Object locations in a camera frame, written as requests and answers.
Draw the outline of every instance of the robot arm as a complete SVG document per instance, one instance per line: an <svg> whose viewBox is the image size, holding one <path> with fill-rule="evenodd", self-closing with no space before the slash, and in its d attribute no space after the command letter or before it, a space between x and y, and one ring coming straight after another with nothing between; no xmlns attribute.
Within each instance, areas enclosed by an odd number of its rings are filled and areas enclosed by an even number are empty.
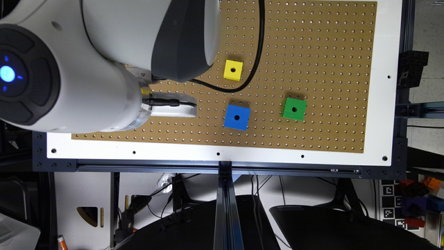
<svg viewBox="0 0 444 250"><path fill-rule="evenodd" d="M137 128L150 115L195 116L194 106L149 105L196 100L151 93L122 63L177 81L202 74L216 55L219 2L123 3L22 0L0 20L0 118L35 131L89 133ZM201 12L192 15L196 3Z"/></svg>

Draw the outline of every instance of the black bracket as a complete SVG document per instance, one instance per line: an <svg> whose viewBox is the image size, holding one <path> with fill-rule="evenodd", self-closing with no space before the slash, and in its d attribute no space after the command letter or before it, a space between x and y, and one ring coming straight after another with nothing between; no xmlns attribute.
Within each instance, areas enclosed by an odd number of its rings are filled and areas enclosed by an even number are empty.
<svg viewBox="0 0 444 250"><path fill-rule="evenodd" d="M33 171L75 172L77 170L76 159L49 159L46 157L46 140L46 133L33 132Z"/></svg>
<svg viewBox="0 0 444 250"><path fill-rule="evenodd" d="M363 178L404 180L407 177L407 138L394 137L391 166L362 166Z"/></svg>
<svg viewBox="0 0 444 250"><path fill-rule="evenodd" d="M219 162L213 250L244 250L231 162Z"/></svg>

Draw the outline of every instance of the white panel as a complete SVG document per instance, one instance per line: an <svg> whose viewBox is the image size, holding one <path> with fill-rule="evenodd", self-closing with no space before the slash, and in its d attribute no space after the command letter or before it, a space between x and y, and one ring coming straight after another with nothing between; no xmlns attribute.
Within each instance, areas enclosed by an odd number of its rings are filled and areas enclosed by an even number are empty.
<svg viewBox="0 0 444 250"><path fill-rule="evenodd" d="M396 76L402 0L379 1L364 153L260 149L248 147L71 140L70 134L48 134L49 158L134 160L231 160L264 163L391 165Z"/></svg>

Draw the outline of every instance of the pegboard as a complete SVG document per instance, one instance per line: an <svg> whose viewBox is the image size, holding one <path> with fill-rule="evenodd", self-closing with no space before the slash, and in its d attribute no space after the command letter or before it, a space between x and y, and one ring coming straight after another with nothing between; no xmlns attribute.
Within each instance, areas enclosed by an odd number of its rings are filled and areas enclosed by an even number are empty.
<svg viewBox="0 0 444 250"><path fill-rule="evenodd" d="M241 85L257 49L257 1L221 1L221 46L198 78ZM161 81L153 91L189 94L195 118L150 117L133 131L74 134L73 139L364 152L376 2L266 1L264 50L250 85L223 93ZM240 82L223 79L225 60L243 61ZM281 117L286 97L308 102L304 121ZM228 104L251 109L247 131L224 128Z"/></svg>

